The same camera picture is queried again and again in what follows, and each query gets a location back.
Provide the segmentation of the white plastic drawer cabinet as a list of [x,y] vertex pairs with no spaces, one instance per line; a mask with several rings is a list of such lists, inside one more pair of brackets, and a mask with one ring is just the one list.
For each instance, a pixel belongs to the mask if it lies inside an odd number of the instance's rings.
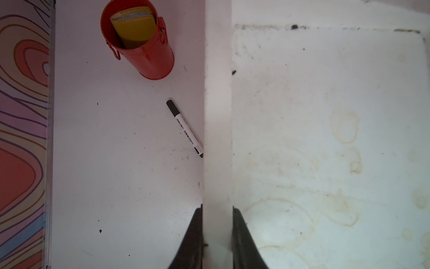
[[430,3],[206,1],[204,265],[430,266]]

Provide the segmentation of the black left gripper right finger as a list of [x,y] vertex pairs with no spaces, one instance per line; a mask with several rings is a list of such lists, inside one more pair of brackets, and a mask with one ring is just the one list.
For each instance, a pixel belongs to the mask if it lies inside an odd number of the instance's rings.
[[233,207],[232,253],[234,269],[268,269],[261,257],[242,213]]

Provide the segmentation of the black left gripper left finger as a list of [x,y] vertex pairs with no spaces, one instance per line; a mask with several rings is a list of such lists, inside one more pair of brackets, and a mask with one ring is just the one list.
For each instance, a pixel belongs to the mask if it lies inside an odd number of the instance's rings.
[[197,208],[168,269],[201,269],[203,260],[203,208]]

